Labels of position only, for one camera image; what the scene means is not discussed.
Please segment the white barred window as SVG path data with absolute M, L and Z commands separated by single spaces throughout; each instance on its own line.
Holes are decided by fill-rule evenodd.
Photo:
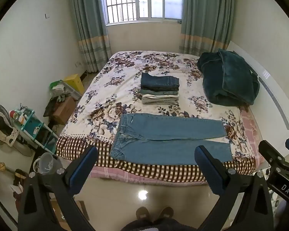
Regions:
M 181 23 L 183 0 L 104 0 L 106 23 Z

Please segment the white standing fan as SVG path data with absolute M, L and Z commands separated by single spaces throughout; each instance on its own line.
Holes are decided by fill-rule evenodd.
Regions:
M 28 142 L 20 135 L 20 132 L 13 126 L 9 113 L 0 105 L 0 146 L 6 144 L 10 148 L 15 148 L 25 157 L 33 155 L 32 148 Z

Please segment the left brown shoe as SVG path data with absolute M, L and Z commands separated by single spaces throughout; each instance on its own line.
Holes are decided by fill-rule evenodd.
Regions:
M 138 221 L 151 221 L 150 213 L 146 207 L 140 207 L 136 210 L 136 218 Z

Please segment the brown cardboard box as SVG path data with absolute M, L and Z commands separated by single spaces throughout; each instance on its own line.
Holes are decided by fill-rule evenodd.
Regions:
M 76 108 L 76 102 L 73 97 L 69 96 L 57 105 L 52 119 L 60 125 L 65 125 Z

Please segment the light blue denim jeans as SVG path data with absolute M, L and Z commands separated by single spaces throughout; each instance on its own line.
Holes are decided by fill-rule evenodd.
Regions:
M 124 114 L 109 153 L 119 161 L 147 165 L 195 165 L 195 149 L 204 146 L 221 162 L 232 160 L 223 122 L 153 114 Z

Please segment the right teal curtain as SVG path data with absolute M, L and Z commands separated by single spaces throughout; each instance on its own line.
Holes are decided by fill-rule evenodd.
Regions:
M 234 5 L 235 0 L 183 0 L 180 52 L 200 56 L 227 49 Z

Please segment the yellow box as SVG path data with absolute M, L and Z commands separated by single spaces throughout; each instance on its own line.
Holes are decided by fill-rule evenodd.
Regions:
M 72 74 L 71 76 L 64 78 L 63 81 L 69 86 L 71 86 L 73 89 L 78 91 L 81 95 L 84 94 L 85 89 L 78 74 Z

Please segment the teal curtain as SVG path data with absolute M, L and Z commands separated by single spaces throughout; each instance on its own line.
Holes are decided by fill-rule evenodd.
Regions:
M 69 4 L 86 70 L 97 73 L 112 55 L 105 0 L 69 0 Z
M 235 0 L 183 0 L 180 52 L 200 56 L 227 49 L 234 5 Z

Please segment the brown shoe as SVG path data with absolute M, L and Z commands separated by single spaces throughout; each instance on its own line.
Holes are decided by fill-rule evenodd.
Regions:
M 136 210 L 136 218 L 138 221 L 151 221 L 150 213 L 146 207 L 140 207 Z
M 165 207 L 159 214 L 157 221 L 172 221 L 174 210 L 171 207 Z

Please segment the teal storage shelf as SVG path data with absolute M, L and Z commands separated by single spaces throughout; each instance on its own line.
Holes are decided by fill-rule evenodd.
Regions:
M 33 142 L 45 151 L 54 155 L 58 136 L 28 107 L 10 111 L 10 117 L 17 129 L 26 134 Z

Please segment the pink checked bed sheet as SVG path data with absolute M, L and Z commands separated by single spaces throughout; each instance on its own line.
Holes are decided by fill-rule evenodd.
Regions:
M 264 158 L 258 152 L 258 144 L 262 136 L 251 111 L 241 111 L 244 133 L 252 148 L 252 157 L 226 162 L 226 168 L 234 168 L 238 173 L 249 175 L 254 172 Z M 133 184 L 152 184 L 165 186 L 195 186 L 205 184 L 206 180 L 198 166 L 163 166 L 139 165 L 109 160 L 102 155 L 110 150 L 111 145 L 102 141 L 97 142 L 101 166 L 95 166 L 90 173 L 91 178 L 112 179 Z

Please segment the grey plastic jug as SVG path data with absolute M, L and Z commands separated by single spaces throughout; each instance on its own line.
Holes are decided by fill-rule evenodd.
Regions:
M 42 154 L 33 163 L 33 171 L 43 175 L 54 172 L 57 160 L 48 152 Z

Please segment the white bed headboard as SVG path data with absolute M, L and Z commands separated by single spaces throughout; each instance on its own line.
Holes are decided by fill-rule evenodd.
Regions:
M 251 111 L 261 136 L 283 156 L 288 155 L 285 141 L 289 139 L 289 99 L 271 74 L 244 49 L 230 42 L 228 50 L 243 57 L 258 76 L 260 90 Z

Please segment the left teal curtain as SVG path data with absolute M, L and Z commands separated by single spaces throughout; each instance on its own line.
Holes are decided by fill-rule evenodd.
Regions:
M 97 73 L 112 55 L 105 0 L 69 0 L 69 4 L 86 70 Z

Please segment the floral bed blanket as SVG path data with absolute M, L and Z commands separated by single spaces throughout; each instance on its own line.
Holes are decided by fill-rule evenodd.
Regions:
M 197 61 L 194 55 L 169 52 L 130 51 L 114 54 L 93 79 L 67 121 L 56 144 L 56 155 L 72 161 L 88 145 L 97 147 L 98 141 L 112 147 L 122 115 L 149 113 L 221 120 L 227 133 L 221 141 L 231 146 L 232 160 L 229 162 L 251 158 L 252 148 L 245 136 L 241 117 L 244 109 L 214 105 L 208 101 Z M 140 92 L 142 73 L 179 78 L 178 101 L 173 105 L 144 105 Z M 100 148 L 97 149 L 95 166 L 101 166 Z M 124 162 L 111 158 L 110 151 L 111 148 L 102 156 L 115 162 Z

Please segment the dark green plush blanket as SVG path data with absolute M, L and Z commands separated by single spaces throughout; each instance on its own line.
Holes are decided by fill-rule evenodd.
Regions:
M 258 75 L 237 53 L 224 49 L 202 53 L 197 68 L 210 103 L 238 107 L 254 104 L 260 90 Z

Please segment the right brown shoe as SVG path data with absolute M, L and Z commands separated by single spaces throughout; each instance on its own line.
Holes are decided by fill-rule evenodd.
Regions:
M 171 207 L 165 207 L 159 214 L 157 221 L 172 221 L 174 210 Z

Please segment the green and white bag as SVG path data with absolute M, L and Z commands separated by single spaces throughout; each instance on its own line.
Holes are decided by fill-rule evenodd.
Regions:
M 68 85 L 63 80 L 54 81 L 49 85 L 51 98 L 59 98 L 59 101 L 64 101 L 65 98 L 71 96 L 75 101 L 80 100 L 82 95 L 73 87 Z

